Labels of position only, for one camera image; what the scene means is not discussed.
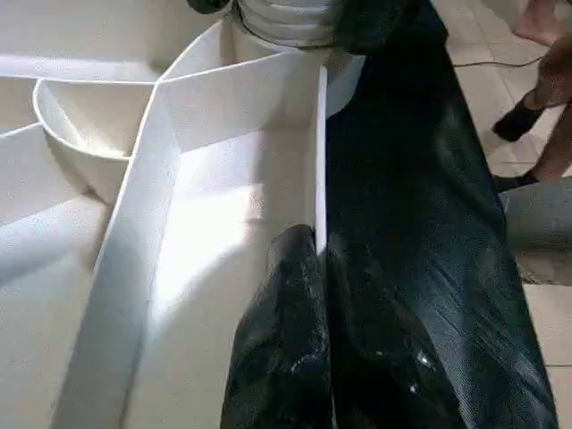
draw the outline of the white foam board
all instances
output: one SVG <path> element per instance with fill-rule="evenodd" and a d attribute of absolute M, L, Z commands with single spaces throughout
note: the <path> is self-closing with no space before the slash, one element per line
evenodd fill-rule
<path fill-rule="evenodd" d="M 185 0 L 0 3 L 0 75 L 154 82 L 220 18 Z"/>
<path fill-rule="evenodd" d="M 39 124 L 0 136 L 1 427 L 50 427 L 107 224 L 60 166 Z"/>
<path fill-rule="evenodd" d="M 33 79 L 0 78 L 0 135 L 36 122 Z"/>
<path fill-rule="evenodd" d="M 217 427 L 270 241 L 308 223 L 323 248 L 326 79 L 304 55 L 275 55 L 158 87 L 181 156 L 123 427 Z"/>

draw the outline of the white surface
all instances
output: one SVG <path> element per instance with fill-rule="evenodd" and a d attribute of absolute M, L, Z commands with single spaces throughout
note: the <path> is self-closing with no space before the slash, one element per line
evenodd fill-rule
<path fill-rule="evenodd" d="M 37 121 L 32 108 L 32 79 L 0 77 L 0 135 Z"/>
<path fill-rule="evenodd" d="M 50 426 L 106 220 L 79 196 L 0 228 L 0 426 Z"/>
<path fill-rule="evenodd" d="M 217 427 L 234 329 L 264 278 L 270 240 L 308 223 L 324 245 L 316 187 L 326 73 L 318 79 L 317 67 L 276 55 L 159 87 L 184 153 L 124 427 Z"/>
<path fill-rule="evenodd" d="M 154 81 L 219 16 L 185 0 L 3 1 L 0 75 Z"/>
<path fill-rule="evenodd" d="M 122 418 L 179 155 L 161 100 L 146 117 L 97 260 L 54 428 L 113 428 Z"/>
<path fill-rule="evenodd" d="M 77 197 L 85 188 L 48 146 L 39 123 L 0 136 L 0 227 Z"/>

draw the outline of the white curved bowl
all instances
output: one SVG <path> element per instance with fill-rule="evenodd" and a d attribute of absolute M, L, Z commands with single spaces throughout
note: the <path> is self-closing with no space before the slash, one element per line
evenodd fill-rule
<path fill-rule="evenodd" d="M 153 85 L 39 80 L 33 105 L 47 134 L 105 202 L 121 186 Z"/>

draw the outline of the person's foot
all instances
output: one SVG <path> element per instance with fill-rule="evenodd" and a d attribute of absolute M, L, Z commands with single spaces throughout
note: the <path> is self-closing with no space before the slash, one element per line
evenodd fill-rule
<path fill-rule="evenodd" d="M 556 17 L 550 14 L 524 12 L 518 18 L 512 32 L 520 38 L 527 38 L 541 45 L 551 46 L 564 32 Z"/>
<path fill-rule="evenodd" d="M 499 194 L 506 190 L 538 183 L 538 179 L 536 179 L 531 172 L 527 172 L 522 176 L 517 177 L 492 176 L 492 178 L 494 179 L 494 188 Z"/>
<path fill-rule="evenodd" d="M 501 139 L 517 141 L 524 134 L 527 134 L 542 116 L 544 109 L 531 110 L 526 107 L 527 97 L 528 94 L 492 127 L 494 133 Z"/>

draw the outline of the floor tile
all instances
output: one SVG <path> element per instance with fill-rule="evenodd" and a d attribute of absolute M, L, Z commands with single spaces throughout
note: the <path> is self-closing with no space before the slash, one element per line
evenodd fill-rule
<path fill-rule="evenodd" d="M 489 162 L 491 173 L 501 177 L 515 177 L 524 174 L 531 168 L 533 163 L 495 163 Z"/>
<path fill-rule="evenodd" d="M 545 365 L 572 366 L 572 288 L 526 284 L 525 293 Z"/>
<path fill-rule="evenodd" d="M 522 40 L 513 35 L 510 28 L 520 11 L 524 10 L 526 0 L 469 1 L 487 43 L 518 43 Z"/>
<path fill-rule="evenodd" d="M 449 32 L 449 39 L 460 43 L 484 42 L 469 0 L 432 0 L 433 5 Z"/>
<path fill-rule="evenodd" d="M 492 61 L 491 51 L 483 44 L 450 42 L 448 50 L 454 64 Z M 508 143 L 491 131 L 494 123 L 514 106 L 499 71 L 487 65 L 457 67 L 455 71 L 487 161 L 489 163 L 536 162 L 538 152 L 527 136 L 516 143 Z"/>
<path fill-rule="evenodd" d="M 548 367 L 560 429 L 572 428 L 572 367 Z"/>

